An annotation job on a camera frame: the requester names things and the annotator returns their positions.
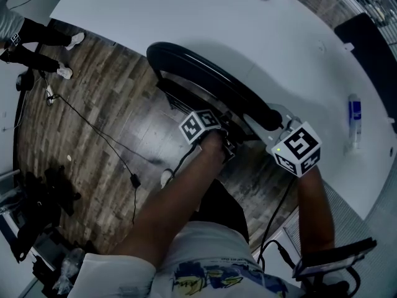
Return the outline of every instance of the forearm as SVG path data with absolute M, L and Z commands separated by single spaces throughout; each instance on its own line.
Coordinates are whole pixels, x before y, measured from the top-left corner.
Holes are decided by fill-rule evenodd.
M 148 199 L 114 255 L 138 256 L 159 266 L 222 169 L 224 154 L 201 151 L 164 189 Z
M 298 180 L 301 252 L 334 248 L 334 221 L 317 166 Z

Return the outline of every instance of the leg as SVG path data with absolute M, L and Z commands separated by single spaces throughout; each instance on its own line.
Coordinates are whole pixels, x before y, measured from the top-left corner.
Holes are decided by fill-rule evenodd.
M 0 60 L 11 63 L 20 63 L 29 68 L 43 70 L 49 73 L 54 73 L 58 68 L 60 68 L 58 61 L 52 60 L 45 55 L 31 52 L 21 45 L 18 45 L 13 52 L 5 51 L 0 56 Z
M 72 41 L 71 37 L 29 19 L 25 19 L 19 31 L 19 37 L 22 43 L 39 42 L 45 45 L 61 45 L 64 47 L 67 47 Z
M 222 224 L 239 232 L 249 242 L 248 227 L 243 208 L 221 182 L 214 180 L 202 198 L 200 210 L 190 220 Z

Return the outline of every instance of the t-shirt sleeve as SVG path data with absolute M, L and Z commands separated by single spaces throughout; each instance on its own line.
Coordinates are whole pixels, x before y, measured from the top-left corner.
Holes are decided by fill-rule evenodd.
M 69 298 L 146 297 L 156 268 L 132 256 L 87 254 Z

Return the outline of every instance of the hand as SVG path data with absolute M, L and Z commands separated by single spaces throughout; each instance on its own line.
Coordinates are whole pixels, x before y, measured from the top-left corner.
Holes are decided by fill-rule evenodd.
M 213 130 L 204 137 L 200 144 L 201 150 L 208 153 L 210 156 L 219 156 L 222 161 L 225 159 L 223 151 L 223 139 L 218 131 Z

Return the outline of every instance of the clear plastic wrap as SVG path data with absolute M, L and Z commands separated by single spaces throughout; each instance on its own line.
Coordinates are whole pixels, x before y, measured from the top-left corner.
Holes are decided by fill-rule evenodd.
M 75 248 L 63 259 L 61 276 L 53 286 L 53 289 L 58 290 L 58 295 L 68 294 L 72 290 L 73 285 L 69 278 L 72 278 L 80 271 L 85 255 L 81 248 Z
M 0 215 L 4 215 L 17 209 L 23 198 L 19 187 L 12 189 L 4 194 L 0 194 Z

